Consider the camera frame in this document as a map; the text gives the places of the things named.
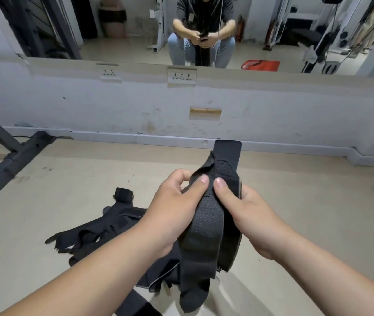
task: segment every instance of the finger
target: finger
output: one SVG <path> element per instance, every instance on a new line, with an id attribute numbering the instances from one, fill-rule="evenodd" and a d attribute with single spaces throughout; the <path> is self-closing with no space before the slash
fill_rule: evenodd
<path id="1" fill-rule="evenodd" d="M 242 207 L 241 200 L 231 192 L 226 182 L 220 177 L 213 182 L 213 188 L 218 199 L 231 214 Z"/>
<path id="2" fill-rule="evenodd" d="M 263 198 L 256 190 L 245 184 L 242 184 L 241 186 L 241 199 L 255 203 L 263 200 Z"/>
<path id="3" fill-rule="evenodd" d="M 209 176 L 203 174 L 189 187 L 188 191 L 183 194 L 183 197 L 187 202 L 190 202 L 194 207 L 197 207 L 197 204 L 208 189 L 208 186 Z"/>
<path id="4" fill-rule="evenodd" d="M 177 169 L 173 171 L 168 178 L 162 183 L 163 186 L 175 188 L 177 191 L 181 190 L 181 184 L 184 181 L 189 181 L 192 171 L 186 169 Z"/>

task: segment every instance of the forearm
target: forearm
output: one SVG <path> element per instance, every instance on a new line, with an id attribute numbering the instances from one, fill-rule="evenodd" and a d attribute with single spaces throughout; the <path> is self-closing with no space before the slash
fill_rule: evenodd
<path id="1" fill-rule="evenodd" d="M 237 24 L 235 23 L 235 20 L 229 20 L 225 26 L 219 31 L 219 40 L 224 40 L 235 32 L 235 27 Z"/>
<path id="2" fill-rule="evenodd" d="M 189 39 L 189 40 L 191 39 L 192 31 L 187 29 L 180 20 L 178 19 L 174 20 L 173 28 L 174 28 L 174 32 L 178 34 L 180 37 L 184 39 Z"/>
<path id="3" fill-rule="evenodd" d="M 374 282 L 294 234 L 279 263 L 328 316 L 374 316 Z"/>
<path id="4" fill-rule="evenodd" d="M 113 314 L 157 258 L 157 242 L 145 234 L 137 224 L 0 315 Z"/>

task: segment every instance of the light blue jeans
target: light blue jeans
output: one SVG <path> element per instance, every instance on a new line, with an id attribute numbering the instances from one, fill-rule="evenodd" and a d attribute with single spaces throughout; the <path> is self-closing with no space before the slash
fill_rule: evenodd
<path id="1" fill-rule="evenodd" d="M 172 33 L 168 38 L 169 56 L 173 65 L 185 65 L 186 62 L 195 63 L 196 49 L 189 39 L 183 39 Z M 215 63 L 217 68 L 226 68 L 231 61 L 235 49 L 234 37 L 218 41 L 211 50 L 211 66 Z"/>

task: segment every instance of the left hand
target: left hand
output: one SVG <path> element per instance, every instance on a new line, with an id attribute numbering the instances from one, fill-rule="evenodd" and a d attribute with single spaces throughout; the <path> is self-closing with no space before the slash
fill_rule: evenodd
<path id="1" fill-rule="evenodd" d="M 181 184 L 189 181 L 193 172 L 175 170 L 159 186 L 152 203 L 137 225 L 156 236 L 159 257 L 167 255 L 179 235 L 193 220 L 196 207 L 209 186 L 209 177 L 200 176 L 187 192 L 181 194 Z"/>
<path id="2" fill-rule="evenodd" d="M 218 42 L 218 33 L 209 33 L 208 36 L 205 36 L 202 41 L 199 43 L 199 46 L 208 49 L 210 47 L 214 47 L 215 44 Z"/>

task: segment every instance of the right hand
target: right hand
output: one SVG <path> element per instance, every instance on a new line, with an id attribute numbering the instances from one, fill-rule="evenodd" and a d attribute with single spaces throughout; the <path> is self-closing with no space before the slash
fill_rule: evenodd
<path id="1" fill-rule="evenodd" d="M 237 198 L 220 177 L 213 187 L 218 199 L 231 213 L 235 225 L 260 255 L 279 260 L 284 254 L 286 241 L 295 232 L 251 187 L 242 185 L 242 197 Z"/>
<path id="2" fill-rule="evenodd" d="M 191 31 L 189 39 L 190 39 L 191 43 L 193 43 L 193 45 L 199 45 L 199 43 L 201 42 L 200 32 L 199 31 Z"/>

